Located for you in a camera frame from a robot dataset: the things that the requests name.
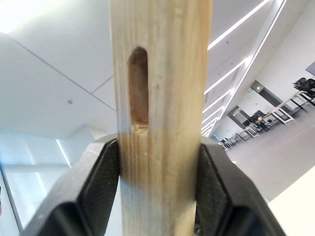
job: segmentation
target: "bright light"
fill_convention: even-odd
[[[205,110],[202,111],[202,114],[204,114],[207,110],[212,108],[214,105],[216,105],[221,99],[223,99],[225,96],[227,96],[229,93],[233,93],[233,89],[230,89],[229,91],[226,91],[225,94],[223,94],[221,97],[219,97],[216,101],[211,103]]]
[[[227,72],[225,75],[222,76],[218,81],[216,81],[213,85],[211,85],[209,88],[206,89],[206,91],[203,93],[206,95],[210,90],[212,90],[215,86],[217,86],[219,83],[221,83],[223,80],[225,80],[227,77],[229,77],[234,71],[236,71],[241,65],[243,65],[248,59],[242,60],[240,63],[238,63],[233,69],[231,69],[229,72]]]
[[[215,122],[212,123],[207,129],[205,129],[204,131],[202,131],[202,132],[201,132],[201,135],[208,134],[208,131],[213,127],[214,124],[215,124]]]
[[[10,33],[30,18],[51,10],[61,0],[5,0],[0,1],[0,32]]]
[[[214,134],[213,135],[219,142],[221,142],[221,140]]]
[[[217,113],[217,112],[219,112],[220,110],[223,110],[224,109],[224,107],[222,106],[222,107],[220,107],[220,108],[218,108],[215,112],[213,112],[211,115],[209,115],[207,118],[205,118],[202,122],[201,122],[201,124],[203,124],[204,122],[206,122],[208,119],[210,119],[211,117],[213,117],[213,115],[215,114],[215,113]]]
[[[236,28],[238,28],[242,23],[244,23],[249,17],[251,17],[256,11],[258,11],[260,8],[262,8],[264,5],[266,5],[269,1],[270,0],[264,0],[257,7],[255,7],[253,10],[251,10],[249,13],[247,13],[242,19],[240,19],[238,22],[236,22],[234,25],[232,25],[227,31],[225,31],[216,40],[214,40],[212,43],[209,44],[208,50],[210,50],[214,46],[216,46],[222,39],[224,39],[230,33],[232,33]]]
[[[207,135],[206,135],[206,137],[207,137],[207,138],[208,138],[208,137],[209,137],[209,135],[211,134],[211,131],[212,131],[213,127],[215,127],[215,125],[216,125],[217,121],[218,121],[218,119],[217,119],[217,120],[215,120],[215,122],[213,123],[213,125],[211,125],[211,128],[209,129],[209,132],[208,132],[208,133],[207,133]]]
[[[284,8],[284,6],[285,6],[286,2],[287,2],[287,0],[283,0],[283,3],[282,3],[282,5],[281,5],[281,7],[280,7],[279,11],[277,12],[276,17],[274,18],[274,21],[272,22],[272,24],[271,24],[270,28],[268,29],[268,31],[267,31],[267,33],[266,33],[266,35],[265,35],[264,39],[262,40],[262,42],[261,42],[261,44],[260,44],[260,46],[259,46],[258,50],[256,51],[255,55],[253,56],[253,58],[252,58],[252,60],[251,60],[250,64],[248,65],[248,67],[247,67],[247,69],[246,69],[246,71],[245,71],[245,73],[244,73],[243,77],[241,78],[240,82],[238,83],[238,85],[237,85],[237,86],[236,86],[236,88],[234,89],[234,91],[233,91],[233,93],[232,93],[232,96],[230,97],[229,101],[227,102],[227,104],[226,104],[226,106],[225,106],[225,108],[224,108],[224,110],[223,110],[222,114],[220,115],[219,119],[221,119],[221,118],[222,118],[223,113],[224,113],[224,112],[225,112],[225,110],[227,109],[228,105],[231,103],[231,101],[232,101],[232,99],[233,99],[233,97],[234,97],[234,95],[235,95],[236,91],[237,91],[237,90],[238,90],[238,88],[241,86],[241,83],[242,83],[242,82],[243,82],[243,80],[245,79],[245,77],[246,77],[247,73],[249,72],[249,70],[250,70],[250,68],[251,68],[252,64],[254,63],[254,61],[255,61],[256,57],[258,56],[258,53],[260,52],[260,50],[261,50],[262,46],[263,46],[263,45],[264,45],[264,43],[266,42],[266,40],[267,40],[267,38],[268,38],[268,36],[269,36],[269,34],[270,34],[270,32],[271,32],[272,28],[274,27],[274,25],[275,25],[275,23],[276,23],[277,19],[279,18],[280,14],[281,14],[281,12],[282,12],[282,10],[283,10],[283,8]]]
[[[215,121],[216,119],[218,119],[218,117],[212,119],[210,122],[208,122],[205,126],[202,127],[201,132],[203,132],[205,129],[207,129],[213,121]]]
[[[65,151],[64,151],[64,149],[63,149],[63,147],[61,146],[60,141],[59,141],[58,139],[56,139],[56,142],[57,142],[57,145],[58,145],[58,147],[59,147],[61,153],[63,154],[63,157],[64,157],[66,163],[67,163],[68,166],[71,168],[70,161],[69,161],[69,159],[68,159],[68,157],[67,157],[67,155],[66,155],[66,153],[65,153]]]

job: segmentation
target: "mortise hole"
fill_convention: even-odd
[[[132,124],[148,125],[148,55],[141,47],[129,58],[129,99]]]

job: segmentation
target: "glass wall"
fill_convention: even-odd
[[[0,132],[0,157],[13,197],[11,200],[24,228],[56,180],[69,169],[69,165],[55,139],[17,132]],[[8,199],[8,202],[5,201],[8,196],[5,196],[4,183],[0,182],[0,185],[3,209],[0,230],[10,232],[12,226],[1,224],[1,220],[11,219],[15,222],[15,219],[12,219],[14,210],[10,206],[10,201]]]

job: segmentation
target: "gray floor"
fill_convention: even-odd
[[[315,165],[315,110],[307,108],[294,121],[227,151],[269,201]]]

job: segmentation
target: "wooden plank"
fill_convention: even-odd
[[[112,0],[124,236],[191,236],[211,0]]]

